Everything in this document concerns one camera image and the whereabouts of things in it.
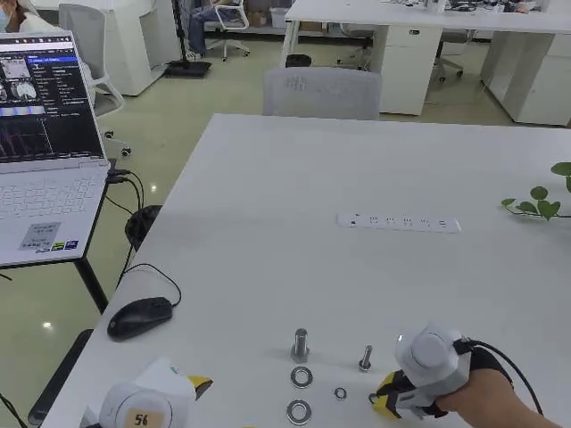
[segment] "laptop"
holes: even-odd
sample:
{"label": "laptop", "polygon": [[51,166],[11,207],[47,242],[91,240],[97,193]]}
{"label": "laptop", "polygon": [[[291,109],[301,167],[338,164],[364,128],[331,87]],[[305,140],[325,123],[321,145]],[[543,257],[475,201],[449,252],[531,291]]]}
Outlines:
{"label": "laptop", "polygon": [[0,34],[0,267],[82,258],[108,170],[73,35]]}

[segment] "small screw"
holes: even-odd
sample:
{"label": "small screw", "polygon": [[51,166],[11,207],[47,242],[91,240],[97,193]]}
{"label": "small screw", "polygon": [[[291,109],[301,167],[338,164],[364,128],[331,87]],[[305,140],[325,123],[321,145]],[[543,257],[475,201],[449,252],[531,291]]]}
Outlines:
{"label": "small screw", "polygon": [[307,330],[298,328],[295,331],[295,343],[292,347],[291,357],[297,364],[307,362],[310,349],[307,347]]}
{"label": "small screw", "polygon": [[359,370],[361,372],[368,372],[371,368],[371,353],[373,352],[373,347],[371,345],[367,345],[365,348],[365,355],[363,355],[363,359],[359,362]]}

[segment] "jeans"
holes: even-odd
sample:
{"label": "jeans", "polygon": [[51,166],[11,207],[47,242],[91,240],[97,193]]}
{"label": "jeans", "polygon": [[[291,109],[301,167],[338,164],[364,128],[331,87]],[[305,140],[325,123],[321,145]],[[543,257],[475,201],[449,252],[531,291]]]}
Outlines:
{"label": "jeans", "polygon": [[[238,11],[219,9],[223,21],[231,21],[239,17]],[[204,39],[204,23],[218,22],[218,15],[213,7],[208,9],[197,8],[190,12],[188,20],[188,45],[195,54],[206,55],[206,41]]]}

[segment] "light stand base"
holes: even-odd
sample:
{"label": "light stand base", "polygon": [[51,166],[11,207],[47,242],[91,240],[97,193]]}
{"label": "light stand base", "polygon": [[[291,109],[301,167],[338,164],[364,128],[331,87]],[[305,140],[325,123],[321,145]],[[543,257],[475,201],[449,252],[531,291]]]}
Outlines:
{"label": "light stand base", "polygon": [[211,67],[210,62],[204,61],[173,61],[164,71],[167,78],[203,78]]}

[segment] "white power strip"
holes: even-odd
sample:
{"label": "white power strip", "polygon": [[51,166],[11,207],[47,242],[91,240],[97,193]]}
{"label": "white power strip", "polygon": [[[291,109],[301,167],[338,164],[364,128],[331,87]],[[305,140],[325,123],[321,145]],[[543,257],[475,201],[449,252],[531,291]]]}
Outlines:
{"label": "white power strip", "polygon": [[457,234],[460,224],[455,218],[399,216],[384,214],[337,214],[337,225],[341,227],[365,227],[382,230],[408,230],[412,232],[434,232],[439,234]]}

